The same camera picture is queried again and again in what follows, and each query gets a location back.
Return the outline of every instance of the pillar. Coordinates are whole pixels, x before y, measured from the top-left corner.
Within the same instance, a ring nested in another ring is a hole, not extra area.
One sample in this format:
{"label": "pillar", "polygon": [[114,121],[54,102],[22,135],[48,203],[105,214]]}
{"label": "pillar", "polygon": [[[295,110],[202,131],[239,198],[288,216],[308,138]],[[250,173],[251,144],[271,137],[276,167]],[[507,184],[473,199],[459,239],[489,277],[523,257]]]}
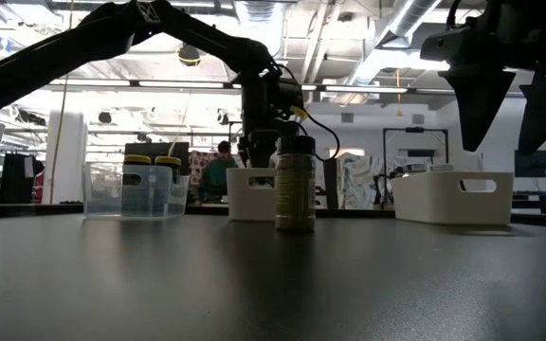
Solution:
{"label": "pillar", "polygon": [[79,108],[64,110],[56,169],[53,170],[59,127],[61,127],[60,108],[52,109],[47,126],[47,155],[45,157],[42,204],[83,201],[82,172],[87,147],[88,119]]}

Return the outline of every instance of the black lid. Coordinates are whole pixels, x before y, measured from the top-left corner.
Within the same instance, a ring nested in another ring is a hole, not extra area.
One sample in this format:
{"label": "black lid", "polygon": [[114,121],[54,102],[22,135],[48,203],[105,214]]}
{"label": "black lid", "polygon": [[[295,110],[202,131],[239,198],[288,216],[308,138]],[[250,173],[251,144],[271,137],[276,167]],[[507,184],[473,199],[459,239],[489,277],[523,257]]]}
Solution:
{"label": "black lid", "polygon": [[290,153],[315,155],[315,139],[311,136],[286,136],[277,141],[277,154]]}

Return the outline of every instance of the ceiling duct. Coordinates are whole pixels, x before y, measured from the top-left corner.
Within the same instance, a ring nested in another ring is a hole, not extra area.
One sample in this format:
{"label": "ceiling duct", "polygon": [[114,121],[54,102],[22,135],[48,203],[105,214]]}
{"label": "ceiling duct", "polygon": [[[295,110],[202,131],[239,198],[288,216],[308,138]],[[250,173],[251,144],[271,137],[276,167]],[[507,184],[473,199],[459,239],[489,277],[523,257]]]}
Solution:
{"label": "ceiling duct", "polygon": [[425,14],[434,10],[442,0],[397,0],[390,16],[378,20],[376,47],[410,47],[412,34],[423,22]]}
{"label": "ceiling duct", "polygon": [[[359,63],[345,84],[355,86],[369,85],[376,74],[388,67],[390,58],[381,58],[382,47],[410,48],[411,37],[422,22],[424,16],[434,10],[442,0],[397,0],[391,15],[377,20],[369,30],[369,37],[364,42],[364,59]],[[401,53],[405,59],[408,55]]]}
{"label": "ceiling duct", "polygon": [[261,1],[236,1],[235,10],[246,37],[266,45],[275,57],[282,50],[283,25],[287,4]]}

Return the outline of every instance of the glass jar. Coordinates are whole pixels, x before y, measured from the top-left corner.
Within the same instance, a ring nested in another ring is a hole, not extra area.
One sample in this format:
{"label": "glass jar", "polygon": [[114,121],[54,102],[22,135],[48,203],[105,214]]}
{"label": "glass jar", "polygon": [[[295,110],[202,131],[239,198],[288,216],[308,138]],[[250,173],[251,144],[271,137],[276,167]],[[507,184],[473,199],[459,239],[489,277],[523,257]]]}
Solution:
{"label": "glass jar", "polygon": [[275,227],[311,232],[315,228],[315,139],[282,137],[278,156]]}

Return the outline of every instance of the black robotic arm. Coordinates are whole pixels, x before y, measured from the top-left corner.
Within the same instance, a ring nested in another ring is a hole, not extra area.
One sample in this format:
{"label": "black robotic arm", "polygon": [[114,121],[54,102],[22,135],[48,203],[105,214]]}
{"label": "black robotic arm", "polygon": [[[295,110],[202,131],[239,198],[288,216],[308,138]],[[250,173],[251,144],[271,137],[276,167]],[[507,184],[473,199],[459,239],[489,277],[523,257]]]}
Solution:
{"label": "black robotic arm", "polygon": [[85,63],[124,54],[158,33],[218,57],[238,74],[244,125],[240,153],[254,167],[267,167],[277,137],[297,133],[280,117],[288,117],[290,106],[302,106],[300,85],[281,79],[282,71],[263,44],[228,36],[166,0],[104,4],[77,27],[0,61],[0,109]]}

